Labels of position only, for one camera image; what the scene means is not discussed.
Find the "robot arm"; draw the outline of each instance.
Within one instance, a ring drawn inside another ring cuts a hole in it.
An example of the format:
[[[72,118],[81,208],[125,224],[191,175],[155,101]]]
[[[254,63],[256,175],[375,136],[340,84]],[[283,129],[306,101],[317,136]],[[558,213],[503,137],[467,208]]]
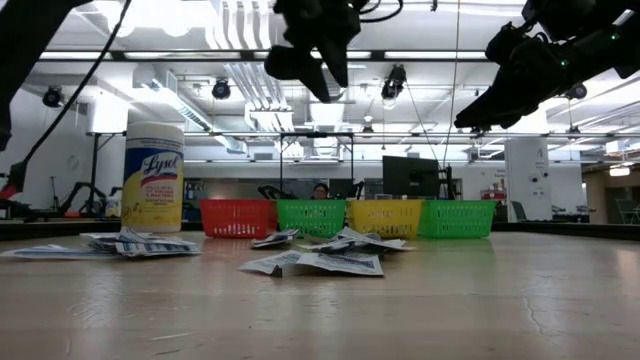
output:
[[[500,69],[493,85],[458,114],[456,127],[506,129],[609,69],[631,76],[640,69],[640,12],[613,24],[626,10],[639,11],[640,1],[529,0],[525,25],[509,23],[489,43],[486,56]],[[536,23],[545,33],[527,35]]]

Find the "wire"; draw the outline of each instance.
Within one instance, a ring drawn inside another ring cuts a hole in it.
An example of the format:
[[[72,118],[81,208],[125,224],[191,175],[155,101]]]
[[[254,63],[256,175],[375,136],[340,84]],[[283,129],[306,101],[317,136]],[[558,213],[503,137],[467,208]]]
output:
[[[420,111],[418,111],[418,106],[416,105],[416,101],[413,98],[413,93],[411,92],[411,86],[409,85],[409,82],[406,82],[407,84],[407,91],[409,91],[409,96],[411,97],[411,103],[413,104],[413,109],[416,112],[416,116],[418,116],[418,121],[420,122],[420,126],[422,127],[422,132],[424,132],[424,135],[427,137],[427,141],[429,142],[429,147],[431,148],[431,153],[433,154],[433,159],[438,163],[438,170],[441,170],[440,167],[440,162],[438,161],[438,157],[436,156],[436,151],[433,149],[433,144],[431,144],[431,140],[429,139],[429,132],[427,131],[427,128],[424,127],[424,122],[422,122],[422,117],[420,116]]]
[[[35,145],[33,145],[31,150],[29,151],[29,154],[27,154],[27,157],[25,157],[23,163],[26,164],[27,162],[29,162],[29,160],[31,160],[33,155],[35,155],[36,151],[38,151],[38,148],[42,146],[42,144],[47,140],[49,135],[51,135],[53,130],[55,130],[58,124],[60,124],[60,122],[62,121],[64,116],[67,114],[69,109],[71,109],[71,106],[73,106],[73,104],[76,102],[76,100],[80,96],[80,93],[82,92],[84,87],[89,83],[89,80],[91,80],[91,78],[93,77],[93,74],[98,69],[98,66],[100,66],[100,63],[102,62],[104,57],[107,55],[107,52],[111,47],[111,44],[113,44],[113,42],[115,41],[116,34],[118,33],[118,31],[120,30],[120,27],[122,26],[122,21],[124,20],[124,17],[127,14],[127,10],[129,10],[130,5],[131,5],[131,0],[125,0],[124,5],[122,6],[122,12],[120,13],[120,19],[118,20],[118,23],[116,24],[116,26],[113,28],[113,32],[111,33],[111,36],[109,36],[109,39],[107,40],[106,44],[104,45],[104,48],[100,52],[100,55],[98,56],[96,61],[93,63],[93,65],[89,69],[89,72],[87,72],[87,75],[85,75],[84,79],[82,79],[76,91],[73,92],[73,95],[71,95],[71,97],[69,98],[69,101],[67,101],[67,103],[64,105],[64,107],[62,108],[62,111],[60,111],[60,113],[58,114],[56,119],[53,121],[51,126],[49,126],[47,131],[45,131],[45,133],[40,137],[40,139],[38,139]]]
[[[365,10],[361,10],[360,11],[360,15],[364,15],[364,14],[368,14],[371,13],[373,11],[375,11],[378,7],[380,7],[380,4],[382,3],[382,0],[378,0],[378,2],[373,5],[372,7],[365,9]]]
[[[398,0],[398,8],[396,9],[396,11],[392,12],[391,14],[385,15],[379,18],[375,18],[375,19],[360,19],[360,22],[363,24],[372,24],[372,23],[387,21],[391,18],[396,17],[398,14],[400,14],[403,8],[404,8],[404,0]]]
[[[447,151],[449,151],[449,138],[451,137],[451,129],[453,128],[453,111],[456,104],[456,82],[458,81],[458,52],[460,51],[460,10],[461,0],[458,0],[458,20],[456,24],[456,59],[453,67],[453,89],[451,90],[451,114],[449,116],[449,130],[447,131],[447,139],[444,146],[444,157],[442,158],[442,167],[447,166]]]

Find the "black monitor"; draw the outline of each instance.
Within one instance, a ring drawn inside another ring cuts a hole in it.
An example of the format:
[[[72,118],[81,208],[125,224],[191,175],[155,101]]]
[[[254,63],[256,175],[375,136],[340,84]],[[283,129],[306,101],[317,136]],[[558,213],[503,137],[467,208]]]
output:
[[[329,192],[332,198],[346,199],[355,197],[353,179],[329,179]]]
[[[383,191],[389,195],[440,196],[440,172],[437,160],[382,157]]]

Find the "lysol wipes container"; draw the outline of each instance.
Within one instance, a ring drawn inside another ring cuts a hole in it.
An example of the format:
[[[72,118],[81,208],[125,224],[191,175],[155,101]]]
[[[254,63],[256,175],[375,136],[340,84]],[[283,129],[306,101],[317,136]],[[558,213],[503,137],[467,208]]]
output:
[[[184,133],[175,126],[128,126],[122,226],[139,232],[180,231],[183,149]]]

